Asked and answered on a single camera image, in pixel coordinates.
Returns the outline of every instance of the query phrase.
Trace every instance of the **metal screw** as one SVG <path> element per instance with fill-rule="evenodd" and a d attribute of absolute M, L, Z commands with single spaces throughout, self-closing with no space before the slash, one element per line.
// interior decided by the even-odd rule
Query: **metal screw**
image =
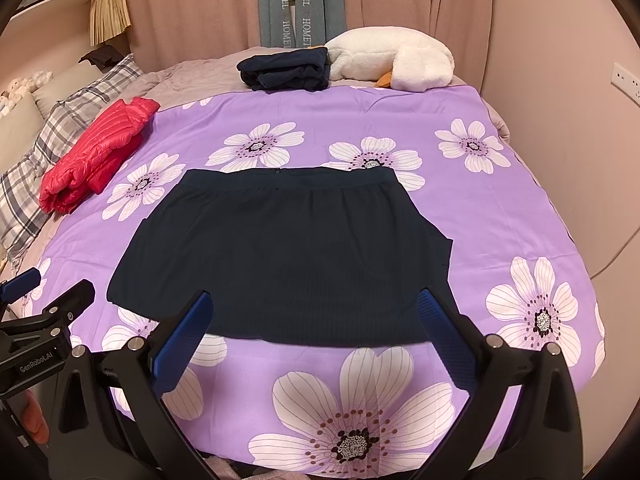
<path fill-rule="evenodd" d="M 73 357 L 82 357 L 84 355 L 85 350 L 86 350 L 86 346 L 78 345 L 74 347 L 74 349 L 71 351 L 71 355 Z"/>
<path fill-rule="evenodd" d="M 127 341 L 127 348 L 129 350 L 140 350 L 145 345 L 145 338 L 143 337 L 132 337 Z"/>
<path fill-rule="evenodd" d="M 546 346 L 546 351 L 551 355 L 558 355 L 562 353 L 562 349 L 560 348 L 560 345 L 558 343 L 549 343 Z"/>
<path fill-rule="evenodd" d="M 491 348 L 500 348 L 504 343 L 502 338 L 497 334 L 489 334 L 486 337 L 486 342 Z"/>

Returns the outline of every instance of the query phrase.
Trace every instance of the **folded red jacket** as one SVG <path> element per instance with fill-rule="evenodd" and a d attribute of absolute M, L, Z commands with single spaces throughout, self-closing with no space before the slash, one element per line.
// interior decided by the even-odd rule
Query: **folded red jacket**
<path fill-rule="evenodd" d="M 142 143 L 140 131 L 159 107 L 151 99 L 134 97 L 129 105 L 120 99 L 107 108 L 44 175 L 40 207 L 47 213 L 69 213 L 92 192 L 103 192 Z"/>

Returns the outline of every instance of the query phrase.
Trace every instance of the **plaid fabric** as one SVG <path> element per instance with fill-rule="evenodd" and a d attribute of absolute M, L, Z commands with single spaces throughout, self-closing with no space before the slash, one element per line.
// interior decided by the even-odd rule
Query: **plaid fabric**
<path fill-rule="evenodd" d="M 57 102 L 33 149 L 0 175 L 0 243 L 14 266 L 49 218 L 38 203 L 42 176 L 73 147 L 100 109 L 142 73 L 129 54 L 104 77 Z"/>

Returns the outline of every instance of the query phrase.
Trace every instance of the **pink wall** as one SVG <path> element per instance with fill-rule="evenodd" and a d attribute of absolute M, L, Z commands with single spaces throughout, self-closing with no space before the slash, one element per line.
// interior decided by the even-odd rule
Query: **pink wall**
<path fill-rule="evenodd" d="M 640 224 L 640 107 L 610 84 L 615 61 L 640 76 L 640 49 L 610 0 L 494 0 L 482 95 L 509 125 L 513 147 L 547 190 L 590 275 Z M 607 357 L 580 394 L 587 465 L 640 396 L 640 367 L 631 362 L 639 241 L 593 280 Z"/>
<path fill-rule="evenodd" d="M 0 90 L 15 77 L 30 77 L 36 70 L 54 76 L 91 50 L 89 3 L 68 7 L 28 28 L 0 36 Z"/>

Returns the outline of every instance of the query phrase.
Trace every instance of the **white electrical outlet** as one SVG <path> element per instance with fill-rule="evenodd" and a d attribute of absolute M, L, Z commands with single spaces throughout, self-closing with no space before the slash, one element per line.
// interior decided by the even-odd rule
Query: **white electrical outlet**
<path fill-rule="evenodd" d="M 613 73 L 611 74 L 611 82 L 620 88 L 626 95 L 640 106 L 640 78 L 633 75 L 629 70 L 620 66 L 618 63 L 613 64 Z"/>

